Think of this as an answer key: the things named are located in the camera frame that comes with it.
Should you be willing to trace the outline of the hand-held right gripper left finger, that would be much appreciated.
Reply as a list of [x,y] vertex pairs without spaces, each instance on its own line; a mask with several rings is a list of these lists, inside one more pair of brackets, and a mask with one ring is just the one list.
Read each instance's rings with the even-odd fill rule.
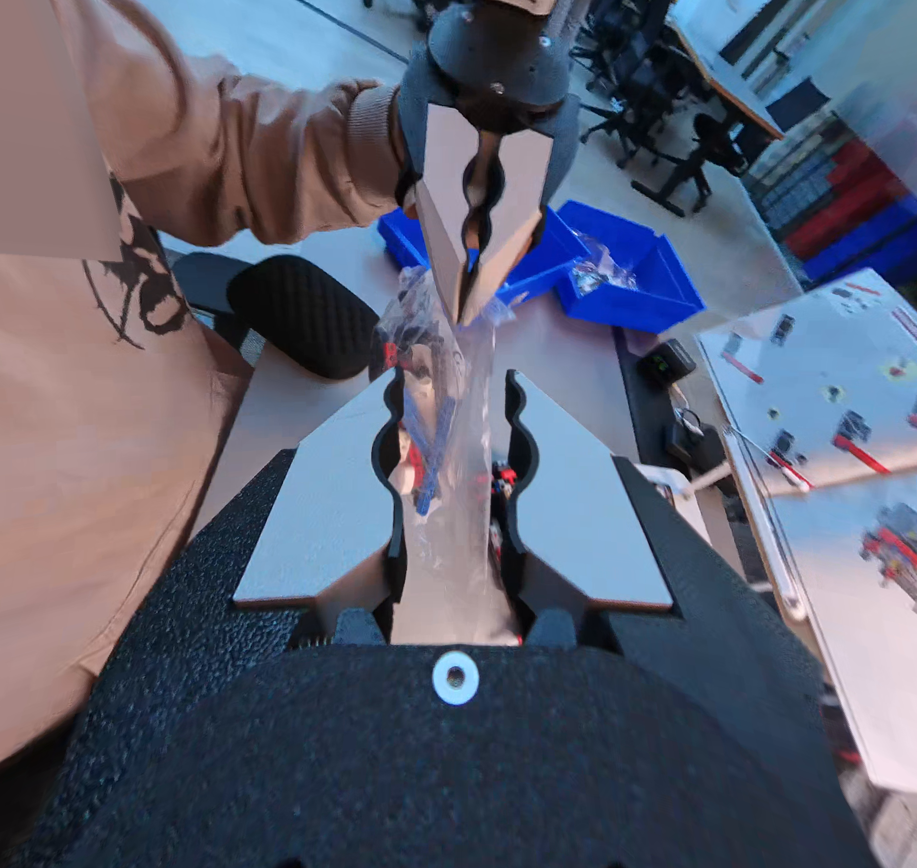
[[297,446],[235,588],[239,608],[304,607],[321,626],[373,613],[405,583],[400,462],[403,370],[388,370]]

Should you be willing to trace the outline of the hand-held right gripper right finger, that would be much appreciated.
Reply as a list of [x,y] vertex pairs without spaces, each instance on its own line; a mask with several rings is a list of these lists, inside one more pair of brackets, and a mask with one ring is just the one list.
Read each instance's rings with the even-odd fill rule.
[[566,610],[671,613],[674,599],[610,449],[517,370],[505,375],[511,429],[505,592],[537,616]]

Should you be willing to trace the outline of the clear plastic wrap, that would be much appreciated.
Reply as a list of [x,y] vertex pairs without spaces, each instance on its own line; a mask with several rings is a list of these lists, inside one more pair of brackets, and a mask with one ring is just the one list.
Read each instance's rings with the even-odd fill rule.
[[586,249],[586,255],[575,261],[570,270],[579,296],[585,297],[607,286],[631,291],[638,289],[635,274],[615,262],[608,246],[589,234],[579,231],[574,234]]

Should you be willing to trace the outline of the black power bank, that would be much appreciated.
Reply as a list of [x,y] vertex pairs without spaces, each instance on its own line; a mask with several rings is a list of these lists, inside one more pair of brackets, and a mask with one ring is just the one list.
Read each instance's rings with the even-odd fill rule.
[[683,381],[696,368],[696,361],[676,338],[658,343],[636,360],[636,371],[641,379],[661,391]]

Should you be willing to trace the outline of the stack of coloured storage bins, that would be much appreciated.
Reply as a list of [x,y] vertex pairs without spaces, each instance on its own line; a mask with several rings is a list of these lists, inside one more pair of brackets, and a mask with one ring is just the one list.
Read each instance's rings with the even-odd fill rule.
[[747,190],[802,289],[869,268],[915,303],[915,194],[862,140],[818,134]]

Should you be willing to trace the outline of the lego car chassis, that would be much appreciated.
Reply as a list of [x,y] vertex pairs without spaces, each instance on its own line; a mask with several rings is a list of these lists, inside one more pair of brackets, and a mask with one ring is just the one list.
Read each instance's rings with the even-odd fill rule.
[[506,462],[494,460],[490,467],[490,519],[503,527],[507,508],[517,481],[517,473]]

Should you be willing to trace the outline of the blue bin with white tag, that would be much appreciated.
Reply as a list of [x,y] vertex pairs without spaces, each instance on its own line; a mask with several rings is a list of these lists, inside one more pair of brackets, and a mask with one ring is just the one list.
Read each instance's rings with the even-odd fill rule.
[[[376,227],[386,251],[398,266],[429,267],[419,220],[408,218],[396,209],[380,218]],[[497,298],[512,307],[544,295],[567,278],[575,264],[588,260],[589,256],[586,244],[554,209],[547,207],[540,242],[511,271],[497,290]]]

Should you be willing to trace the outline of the lego instruction booklet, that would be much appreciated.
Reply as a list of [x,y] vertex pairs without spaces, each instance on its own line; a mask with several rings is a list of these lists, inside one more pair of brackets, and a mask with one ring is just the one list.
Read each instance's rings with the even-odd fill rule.
[[698,340],[780,600],[872,782],[914,794],[915,309],[863,269]]

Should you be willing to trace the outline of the clear bag of lego parts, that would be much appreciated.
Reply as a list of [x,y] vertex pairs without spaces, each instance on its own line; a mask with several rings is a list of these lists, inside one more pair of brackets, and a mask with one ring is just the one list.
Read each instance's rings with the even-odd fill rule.
[[373,330],[370,378],[404,375],[400,461],[389,480],[405,514],[407,569],[395,608],[401,645],[519,645],[490,551],[490,384],[498,330],[515,319],[493,298],[453,326],[433,274],[400,272]]

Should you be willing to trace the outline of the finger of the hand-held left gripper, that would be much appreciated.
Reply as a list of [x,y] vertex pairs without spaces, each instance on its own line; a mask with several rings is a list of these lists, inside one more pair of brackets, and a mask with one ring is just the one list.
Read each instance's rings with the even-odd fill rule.
[[460,324],[470,325],[532,244],[553,142],[537,132],[501,138],[488,167],[484,202],[473,212],[478,256],[460,298]]
[[460,111],[427,107],[423,171],[416,185],[416,208],[427,248],[428,266],[451,324],[459,323],[468,261],[464,229],[469,218],[465,174],[479,150],[479,133]]

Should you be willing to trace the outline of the group of black office chairs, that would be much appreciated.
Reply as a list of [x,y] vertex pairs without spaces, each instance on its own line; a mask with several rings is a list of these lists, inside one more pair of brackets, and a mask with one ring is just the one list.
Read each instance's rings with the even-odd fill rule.
[[[591,49],[601,57],[600,78],[611,84],[612,98],[608,107],[584,106],[600,121],[588,127],[580,143],[602,133],[616,138],[620,156],[615,165],[619,170],[645,151],[653,165],[665,161],[671,165],[667,180],[657,189],[633,180],[631,187],[649,200],[679,218],[685,210],[672,196],[686,183],[696,191],[693,213],[705,209],[713,189],[705,173],[706,165],[722,168],[738,177],[747,167],[746,157],[736,147],[734,136],[743,125],[741,108],[730,103],[725,93],[714,88],[702,76],[693,56],[682,44],[668,39],[666,21],[674,0],[644,0],[646,4],[640,21],[622,44],[613,51],[609,47]],[[675,115],[677,104],[686,97],[701,102],[716,99],[723,109],[721,117],[699,111],[693,117],[693,147],[688,155],[678,156],[663,151],[654,136]]]

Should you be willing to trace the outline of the black power adapter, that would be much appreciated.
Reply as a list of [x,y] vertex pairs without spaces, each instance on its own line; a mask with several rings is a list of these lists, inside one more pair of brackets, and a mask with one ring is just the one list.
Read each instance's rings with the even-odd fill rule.
[[697,432],[681,422],[672,423],[664,431],[663,447],[670,459],[698,475],[726,462],[720,432],[708,423],[701,423]]

